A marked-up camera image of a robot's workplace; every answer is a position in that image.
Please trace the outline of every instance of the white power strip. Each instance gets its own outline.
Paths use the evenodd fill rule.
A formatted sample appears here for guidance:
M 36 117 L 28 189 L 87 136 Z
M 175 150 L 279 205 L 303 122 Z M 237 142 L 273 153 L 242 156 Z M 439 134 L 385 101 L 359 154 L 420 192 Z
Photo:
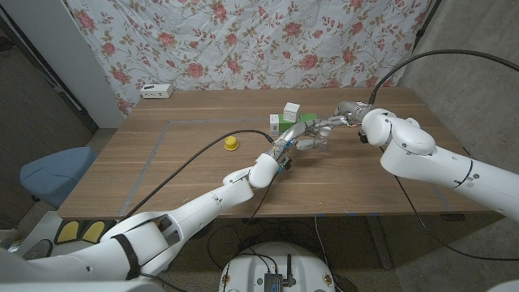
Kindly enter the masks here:
M 172 84 L 145 84 L 140 89 L 144 98 L 168 98 L 173 93 Z

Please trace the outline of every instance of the wooden table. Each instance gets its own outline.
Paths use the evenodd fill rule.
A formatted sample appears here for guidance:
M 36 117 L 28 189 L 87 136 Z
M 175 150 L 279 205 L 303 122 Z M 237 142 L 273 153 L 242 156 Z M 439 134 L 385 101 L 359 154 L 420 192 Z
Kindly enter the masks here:
M 367 101 L 370 88 L 278 89 L 175 92 L 170 99 L 142 100 L 65 200 L 66 219 L 118 218 L 127 213 L 184 161 L 215 138 L 238 129 L 268 133 L 268 116 L 287 101 L 303 113 L 331 115 L 339 101 Z M 408 88 L 382 88 L 375 105 L 399 117 L 416 118 L 444 148 L 462 146 Z M 333 129 L 324 151 L 290 150 L 292 168 L 277 176 L 257 217 L 411 214 L 397 180 L 380 166 L 381 149 L 358 140 L 358 129 Z M 223 141 L 194 160 L 140 211 L 177 208 L 221 186 L 229 173 L 254 165 L 269 148 L 261 135 L 236 135 L 239 148 Z M 483 206 L 443 187 L 402 179 L 421 213 L 472 213 Z M 265 190 L 222 213 L 249 217 Z

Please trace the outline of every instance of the black strap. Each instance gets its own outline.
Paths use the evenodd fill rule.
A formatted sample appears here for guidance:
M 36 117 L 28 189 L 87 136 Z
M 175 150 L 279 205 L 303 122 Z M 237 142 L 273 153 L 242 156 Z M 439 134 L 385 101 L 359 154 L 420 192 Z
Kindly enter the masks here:
M 127 255 L 128 263 L 130 264 L 130 271 L 128 271 L 127 280 L 137 278 L 140 274 L 139 259 L 137 259 L 137 255 L 135 254 L 133 247 L 131 247 L 130 241 L 124 234 L 117 234 L 112 238 L 115 238 L 119 242 L 124 253 Z

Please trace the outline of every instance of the yellow cap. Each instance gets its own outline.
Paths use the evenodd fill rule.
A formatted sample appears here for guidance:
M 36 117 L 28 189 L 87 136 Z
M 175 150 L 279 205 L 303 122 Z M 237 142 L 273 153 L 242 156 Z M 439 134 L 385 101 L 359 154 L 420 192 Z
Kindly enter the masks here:
M 238 141 L 233 136 L 225 138 L 225 149 L 234 151 L 238 148 Z

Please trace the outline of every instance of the yellow object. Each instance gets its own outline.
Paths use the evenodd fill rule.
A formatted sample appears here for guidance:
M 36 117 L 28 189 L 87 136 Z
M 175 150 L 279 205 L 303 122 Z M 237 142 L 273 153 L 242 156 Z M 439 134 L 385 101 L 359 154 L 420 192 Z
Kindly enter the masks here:
M 225 149 L 234 151 L 238 148 L 238 141 L 233 136 L 225 138 Z
M 77 221 L 68 222 L 63 226 L 59 233 L 58 240 L 56 243 L 64 243 L 78 238 L 79 223 Z
M 99 238 L 102 236 L 104 229 L 105 223 L 103 221 L 98 221 L 88 227 L 88 230 L 85 231 L 82 239 L 91 243 L 97 243 Z

